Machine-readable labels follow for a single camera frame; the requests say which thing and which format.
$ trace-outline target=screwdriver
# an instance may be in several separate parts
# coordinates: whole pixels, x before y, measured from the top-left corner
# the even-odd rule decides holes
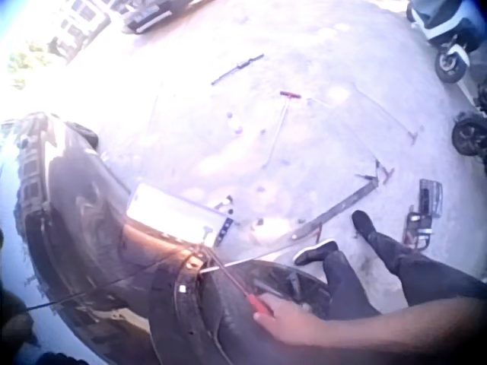
[[[266,314],[267,316],[273,316],[274,313],[272,310],[267,306],[263,301],[261,301],[258,297],[255,295],[249,293],[245,287],[228,271],[227,268],[225,268],[225,265],[219,257],[216,255],[216,253],[213,252],[213,250],[209,247],[207,248],[208,254],[212,257],[212,259],[215,261],[216,265],[223,271],[223,273],[227,276],[227,278],[230,279],[232,283],[234,283],[235,287],[240,290],[243,295],[245,295],[247,301],[249,302],[250,306],[252,307],[253,311],[255,313],[262,313]]]

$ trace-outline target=car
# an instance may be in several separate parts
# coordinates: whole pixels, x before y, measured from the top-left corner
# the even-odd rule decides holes
[[[201,274],[212,262],[197,247],[130,221],[130,190],[95,151],[97,136],[80,127],[31,113],[13,122],[0,155],[2,351],[10,361],[320,363],[322,354],[264,332],[221,270]],[[322,281],[260,260],[228,269],[255,294],[273,287],[326,318]]]
[[[193,0],[141,0],[126,5],[123,15],[124,33],[142,34],[151,26],[171,15],[181,14]]]

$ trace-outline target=person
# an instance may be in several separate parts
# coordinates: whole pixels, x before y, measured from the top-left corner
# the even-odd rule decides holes
[[[294,263],[322,262],[331,296],[328,320],[264,294],[273,316],[254,315],[263,328],[287,344],[320,348],[442,354],[449,360],[460,352],[478,350],[479,345],[482,349],[487,284],[377,232],[363,211],[355,211],[352,222],[389,272],[400,279],[409,307],[381,315],[369,303],[337,243],[327,240],[299,252]]]

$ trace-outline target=white shoe sole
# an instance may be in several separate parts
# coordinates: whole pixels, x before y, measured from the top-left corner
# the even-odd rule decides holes
[[[324,240],[324,241],[321,241],[319,242],[318,244],[314,245],[314,246],[309,246],[309,247],[305,247],[303,248],[301,251],[299,251],[296,255],[294,255],[294,257],[292,258],[292,263],[294,264],[294,262],[296,261],[296,258],[301,255],[302,253],[306,252],[306,251],[311,251],[312,249],[317,249],[318,247],[321,247],[321,246],[324,246],[326,245],[328,242],[332,242],[332,241],[335,241],[334,238],[329,238],[328,240]]]

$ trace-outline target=scooter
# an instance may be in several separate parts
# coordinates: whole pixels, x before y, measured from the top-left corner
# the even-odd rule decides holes
[[[474,99],[477,112],[461,112],[455,118],[451,141],[459,154],[479,157],[487,174],[487,78],[479,85]]]
[[[480,47],[487,24],[473,0],[411,0],[406,16],[438,48],[436,75],[455,84],[470,66],[469,53]]]

